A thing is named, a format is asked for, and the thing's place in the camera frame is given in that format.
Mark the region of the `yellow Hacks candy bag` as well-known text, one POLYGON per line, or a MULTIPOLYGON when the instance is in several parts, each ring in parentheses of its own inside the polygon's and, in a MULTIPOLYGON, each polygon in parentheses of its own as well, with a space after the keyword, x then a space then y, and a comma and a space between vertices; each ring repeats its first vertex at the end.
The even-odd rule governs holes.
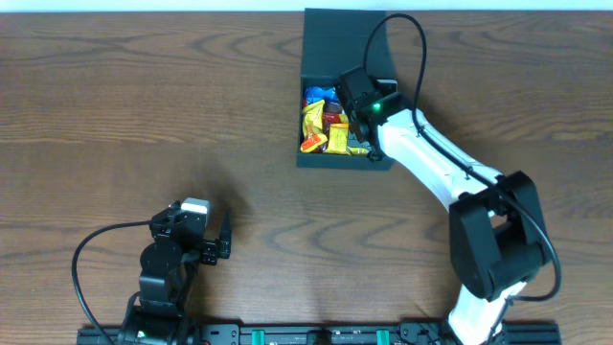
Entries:
POLYGON ((362 147, 347 147, 347 152, 351 156, 366 157, 370 153, 370 150, 362 147))

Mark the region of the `small yellow cracker packet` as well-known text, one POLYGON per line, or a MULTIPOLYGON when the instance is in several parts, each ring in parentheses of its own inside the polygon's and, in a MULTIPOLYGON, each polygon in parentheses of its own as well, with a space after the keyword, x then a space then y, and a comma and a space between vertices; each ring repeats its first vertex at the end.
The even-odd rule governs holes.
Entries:
POLYGON ((331 124, 325 154, 348 155, 349 125, 331 124))

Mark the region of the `dark green box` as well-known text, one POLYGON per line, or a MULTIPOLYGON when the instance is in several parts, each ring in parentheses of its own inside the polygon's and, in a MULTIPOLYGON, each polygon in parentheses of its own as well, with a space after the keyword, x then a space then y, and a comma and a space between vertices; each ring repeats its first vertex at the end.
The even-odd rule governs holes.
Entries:
MULTIPOLYGON (((361 65, 369 35, 388 14, 385 11, 305 9, 303 55, 301 65, 302 108, 310 86, 332 87, 338 77, 361 65)), ((387 40, 385 24, 369 48, 368 73, 377 79, 397 80, 397 73, 387 40)), ((325 153, 302 153, 302 109, 298 110, 297 167, 359 171, 389 171, 395 161, 383 158, 371 162, 366 157, 325 153)))

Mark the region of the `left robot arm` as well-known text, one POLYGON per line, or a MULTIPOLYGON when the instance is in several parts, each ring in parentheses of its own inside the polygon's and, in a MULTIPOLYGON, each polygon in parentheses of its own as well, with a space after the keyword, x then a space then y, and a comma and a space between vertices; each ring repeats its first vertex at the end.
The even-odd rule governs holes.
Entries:
POLYGON ((231 216, 225 213, 218 237, 205 237, 210 202, 175 201, 148 223, 153 243, 140 256, 139 292, 128 303, 118 344, 200 344, 197 321, 187 307, 202 265, 231 255, 231 216))

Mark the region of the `red Hacks candy bag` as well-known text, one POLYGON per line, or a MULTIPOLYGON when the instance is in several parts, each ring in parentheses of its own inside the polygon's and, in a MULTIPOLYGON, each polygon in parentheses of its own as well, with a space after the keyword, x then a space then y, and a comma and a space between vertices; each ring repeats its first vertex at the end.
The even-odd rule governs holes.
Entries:
POLYGON ((345 124, 348 121, 345 113, 324 112, 322 115, 323 133, 329 137, 329 129, 334 124, 345 124))

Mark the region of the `yellow orange snack packet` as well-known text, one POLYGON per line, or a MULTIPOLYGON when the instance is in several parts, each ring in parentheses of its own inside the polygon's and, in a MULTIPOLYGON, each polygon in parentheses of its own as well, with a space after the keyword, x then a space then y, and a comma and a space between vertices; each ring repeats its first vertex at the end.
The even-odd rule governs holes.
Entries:
POLYGON ((302 132, 304 140, 300 145, 302 153, 318 150, 328 141, 324 133, 323 114, 325 101, 308 104, 303 110, 302 132))

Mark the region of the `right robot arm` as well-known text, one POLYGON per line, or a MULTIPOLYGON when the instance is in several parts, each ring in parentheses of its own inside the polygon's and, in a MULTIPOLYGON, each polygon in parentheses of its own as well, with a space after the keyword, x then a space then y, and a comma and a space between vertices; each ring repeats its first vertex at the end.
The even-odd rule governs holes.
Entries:
POLYGON ((364 68, 335 85, 351 131, 371 161, 391 158, 444 206, 450 260, 462 283, 446 323, 462 344, 485 344, 540 268, 554 260, 537 190, 522 172, 503 175, 441 135, 403 94, 385 93, 364 68))

